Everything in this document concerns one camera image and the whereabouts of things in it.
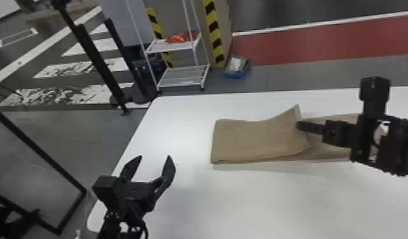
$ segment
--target white shelf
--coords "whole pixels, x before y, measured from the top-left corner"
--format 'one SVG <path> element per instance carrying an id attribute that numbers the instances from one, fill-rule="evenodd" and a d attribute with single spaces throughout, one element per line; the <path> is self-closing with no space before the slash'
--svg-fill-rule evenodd
<path id="1" fill-rule="evenodd" d="M 210 69 L 210 64 L 196 66 L 167 68 L 161 77 L 158 87 L 200 85 L 204 87 L 204 82 Z"/>
<path id="2" fill-rule="evenodd" d="M 185 41 L 183 43 L 167 43 L 165 39 L 155 39 L 152 43 L 147 47 L 146 53 L 161 53 L 161 52 L 170 52 L 170 51 L 181 51 L 181 50 L 192 50 L 195 49 L 201 39 L 201 33 L 198 34 L 196 40 Z"/>

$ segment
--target white wall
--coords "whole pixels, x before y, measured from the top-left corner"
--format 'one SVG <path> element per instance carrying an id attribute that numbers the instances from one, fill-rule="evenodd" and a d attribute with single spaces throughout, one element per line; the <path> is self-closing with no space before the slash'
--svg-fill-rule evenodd
<path id="1" fill-rule="evenodd" d="M 0 0 L 0 18 L 19 9 L 14 0 Z"/>

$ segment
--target white floor marking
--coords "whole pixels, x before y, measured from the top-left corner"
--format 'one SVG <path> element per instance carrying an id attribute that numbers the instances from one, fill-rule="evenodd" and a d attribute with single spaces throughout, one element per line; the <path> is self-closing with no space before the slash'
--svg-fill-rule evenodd
<path id="1" fill-rule="evenodd" d="M 289 30 L 296 30 L 296 29 L 303 29 L 303 28 L 310 28 L 310 27 L 322 27 L 325 25 L 350 24 L 353 22 L 365 22 L 365 21 L 370 21 L 370 20 L 386 19 L 386 18 L 394 18 L 394 17 L 405 17 L 405 16 L 408 16 L 408 11 L 401 11 L 398 13 L 379 14 L 379 15 L 372 15 L 372 16 L 365 16 L 365 17 L 353 17 L 353 18 L 346 18 L 346 19 L 325 21 L 325 22 L 314 22 L 311 24 L 288 25 L 285 27 L 274 27 L 274 28 L 259 29 L 259 30 L 245 31 L 245 32 L 234 32 L 232 36 L 248 36 L 248 35 L 256 35 L 256 34 L 269 33 L 269 32 L 281 32 L 281 31 L 289 31 Z"/>
<path id="2" fill-rule="evenodd" d="M 96 16 L 102 11 L 100 6 L 92 9 L 79 19 L 75 21 L 76 24 L 84 24 L 89 21 L 91 18 Z M 0 82 L 3 81 L 8 76 L 11 76 L 15 71 L 21 68 L 26 63 L 30 62 L 31 60 L 35 59 L 37 56 L 42 54 L 48 48 L 52 47 L 54 44 L 58 43 L 60 40 L 65 38 L 67 35 L 71 33 L 71 30 L 68 27 L 63 28 L 62 30 L 58 31 L 56 34 L 52 35 L 41 44 L 37 45 L 32 50 L 28 51 L 25 55 L 22 55 L 20 58 L 15 60 L 14 62 L 10 63 L 6 67 L 0 70 Z"/>
<path id="3" fill-rule="evenodd" d="M 116 44 L 112 38 L 94 40 L 93 42 L 99 52 L 113 51 L 113 50 L 118 49 L 118 47 L 116 47 Z M 71 47 L 71 49 L 63 53 L 62 56 L 66 57 L 69 55 L 81 55 L 81 54 L 85 54 L 85 51 L 79 43 L 76 43 L 73 47 Z"/>
<path id="4" fill-rule="evenodd" d="M 105 24 L 100 24 L 98 27 L 96 27 L 96 29 L 94 29 L 90 35 L 94 35 L 94 34 L 99 34 L 99 33 L 103 33 L 103 32 L 109 32 L 105 26 Z"/>
<path id="5" fill-rule="evenodd" d="M 120 87 L 129 87 L 133 83 L 120 83 Z M 78 104 L 109 104 L 112 95 L 106 85 L 90 85 L 85 88 L 78 87 L 50 87 L 17 90 L 20 97 L 11 94 L 0 103 L 0 106 L 50 106 L 55 104 L 78 105 Z M 129 103 L 129 108 L 148 108 L 149 104 Z"/>
<path id="6" fill-rule="evenodd" d="M 7 40 L 7 39 L 14 38 L 15 36 L 18 36 L 18 35 L 21 35 L 21 34 L 27 33 L 27 32 L 29 32 L 29 34 L 26 35 L 26 36 L 23 36 L 23 37 L 20 37 L 20 38 L 15 38 L 15 39 L 12 40 L 12 41 Z M 16 33 L 16 34 L 12 34 L 12 35 L 6 36 L 5 38 L 1 38 L 1 39 L 0 39 L 0 48 L 2 48 L 2 47 L 4 47 L 4 46 L 9 46 L 9 45 L 11 45 L 11 44 L 14 44 L 14 43 L 16 43 L 16 42 L 19 42 L 19 41 L 24 40 L 24 39 L 26 39 L 26 38 L 29 38 L 29 37 L 31 37 L 31 36 L 35 36 L 35 35 L 37 35 L 37 34 L 38 34 L 38 31 L 37 31 L 35 28 L 30 28 L 30 29 L 26 29 L 26 30 L 24 30 L 24 31 L 18 32 L 18 33 Z"/>
<path id="7" fill-rule="evenodd" d="M 111 72 L 128 71 L 124 58 L 105 59 Z M 79 76 L 95 70 L 92 62 L 73 62 L 66 64 L 48 65 L 40 73 L 34 76 L 35 79 L 52 78 L 57 76 Z"/>

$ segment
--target yellow black striped pillar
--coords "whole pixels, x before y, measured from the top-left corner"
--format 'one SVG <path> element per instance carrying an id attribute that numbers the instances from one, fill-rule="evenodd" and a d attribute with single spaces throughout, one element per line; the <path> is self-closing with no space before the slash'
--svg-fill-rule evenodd
<path id="1" fill-rule="evenodd" d="M 219 22 L 217 21 L 216 6 L 213 0 L 203 0 L 203 5 L 216 67 L 223 68 L 226 65 L 226 57 L 225 51 L 223 50 Z"/>
<path id="2" fill-rule="evenodd" d="M 147 8 L 146 11 L 147 11 L 147 16 L 149 17 L 149 20 L 152 23 L 152 28 L 154 30 L 156 39 L 163 39 L 163 31 L 161 30 L 161 26 L 158 24 L 158 21 L 156 19 L 155 9 Z M 162 56 L 163 56 L 163 60 L 167 63 L 167 65 L 170 68 L 173 68 L 173 60 L 170 54 L 168 52 L 163 52 Z"/>

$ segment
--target beige cloth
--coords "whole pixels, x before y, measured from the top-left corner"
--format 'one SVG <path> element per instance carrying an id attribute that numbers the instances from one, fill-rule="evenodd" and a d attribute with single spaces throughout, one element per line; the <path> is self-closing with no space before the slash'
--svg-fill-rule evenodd
<path id="1" fill-rule="evenodd" d="M 325 120 L 357 122 L 358 114 L 345 114 L 306 121 L 324 124 Z M 322 143 L 322 136 L 296 129 L 302 120 L 299 106 L 263 121 L 220 119 L 213 134 L 211 162 L 252 163 L 279 160 L 333 160 L 348 158 L 350 149 Z"/>

